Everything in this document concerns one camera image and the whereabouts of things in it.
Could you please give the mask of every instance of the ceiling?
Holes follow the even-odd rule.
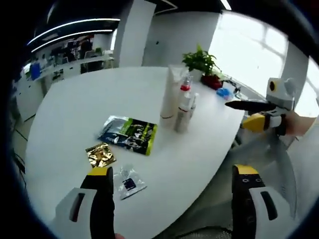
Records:
[[[34,35],[39,35],[48,29],[55,26],[72,22],[76,20],[89,18],[119,18],[123,6],[129,0],[90,0],[89,2],[75,3],[72,0],[58,0],[51,2],[43,11],[40,21],[37,22]],[[224,6],[220,0],[148,0],[157,4],[156,14],[168,14],[179,11],[211,11],[221,12]],[[300,11],[311,22],[309,29],[315,30],[309,33],[305,27],[300,24],[300,18],[295,16],[296,11],[292,8],[287,8],[282,0],[228,0],[232,10],[251,17],[260,19],[268,24],[271,24],[286,33],[289,40],[297,45],[305,54],[315,55],[319,59],[319,51],[314,50],[315,46],[319,47],[319,43],[313,38],[318,38],[319,32],[319,4],[317,0],[293,0],[298,5]],[[68,35],[75,32],[111,29],[118,27],[118,21],[95,21],[84,22],[74,25],[69,25],[56,30],[57,37]],[[43,40],[48,35],[34,41],[31,48],[35,48],[49,40]]]

